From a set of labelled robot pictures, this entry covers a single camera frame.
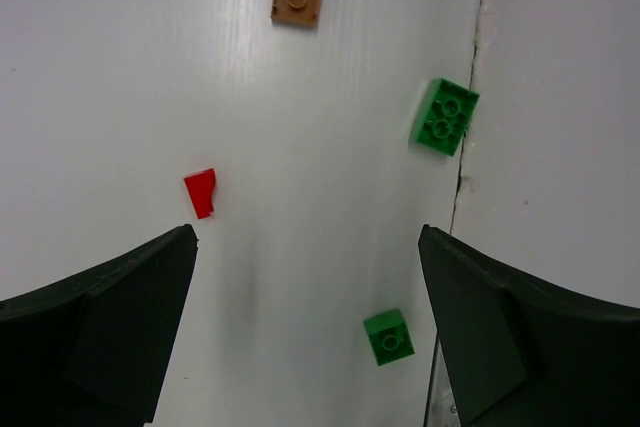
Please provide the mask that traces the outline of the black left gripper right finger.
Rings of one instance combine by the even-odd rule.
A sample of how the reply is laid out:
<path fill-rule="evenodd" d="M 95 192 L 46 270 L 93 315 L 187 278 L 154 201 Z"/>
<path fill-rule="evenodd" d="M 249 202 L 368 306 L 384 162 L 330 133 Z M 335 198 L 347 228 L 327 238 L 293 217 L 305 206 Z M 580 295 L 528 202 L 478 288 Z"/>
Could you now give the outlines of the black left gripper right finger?
<path fill-rule="evenodd" d="M 429 225 L 418 247 L 462 425 L 638 425 L 638 309 L 552 284 Z"/>

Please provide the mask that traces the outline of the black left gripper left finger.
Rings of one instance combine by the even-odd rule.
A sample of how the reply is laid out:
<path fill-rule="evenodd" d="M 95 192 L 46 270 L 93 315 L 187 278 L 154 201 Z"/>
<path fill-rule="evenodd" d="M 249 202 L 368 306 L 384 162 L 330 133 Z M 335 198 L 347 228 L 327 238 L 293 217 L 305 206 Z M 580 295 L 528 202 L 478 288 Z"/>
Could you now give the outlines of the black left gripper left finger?
<path fill-rule="evenodd" d="M 2 425 L 152 423 L 197 244 L 185 224 L 2 301 Z"/>

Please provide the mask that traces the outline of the small green lego brick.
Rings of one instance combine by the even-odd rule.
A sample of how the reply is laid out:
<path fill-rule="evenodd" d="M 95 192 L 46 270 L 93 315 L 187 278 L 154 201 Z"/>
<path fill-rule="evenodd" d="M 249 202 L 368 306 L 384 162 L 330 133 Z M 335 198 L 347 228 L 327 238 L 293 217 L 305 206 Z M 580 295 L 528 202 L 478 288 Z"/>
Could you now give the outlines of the small green lego brick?
<path fill-rule="evenodd" d="M 400 309 L 394 308 L 363 321 L 378 366 L 415 354 L 408 326 Z"/>

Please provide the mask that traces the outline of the red lego wedge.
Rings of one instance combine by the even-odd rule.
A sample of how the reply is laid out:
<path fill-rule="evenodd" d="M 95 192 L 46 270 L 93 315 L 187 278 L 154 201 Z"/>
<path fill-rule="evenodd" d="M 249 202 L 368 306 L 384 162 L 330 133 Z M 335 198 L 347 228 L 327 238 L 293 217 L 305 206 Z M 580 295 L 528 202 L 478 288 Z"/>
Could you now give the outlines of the red lego wedge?
<path fill-rule="evenodd" d="M 214 193 L 216 190 L 216 173 L 208 168 L 187 175 L 184 184 L 198 219 L 210 217 L 214 212 Z"/>

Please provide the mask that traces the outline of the green lego brick front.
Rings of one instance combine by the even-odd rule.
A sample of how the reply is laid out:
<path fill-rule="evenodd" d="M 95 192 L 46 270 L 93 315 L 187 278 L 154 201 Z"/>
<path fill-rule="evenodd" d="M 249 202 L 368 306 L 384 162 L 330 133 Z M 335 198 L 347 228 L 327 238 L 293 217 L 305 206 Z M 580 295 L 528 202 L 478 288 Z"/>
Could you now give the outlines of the green lego brick front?
<path fill-rule="evenodd" d="M 445 78 L 432 79 L 416 112 L 409 141 L 452 157 L 472 120 L 480 95 Z"/>

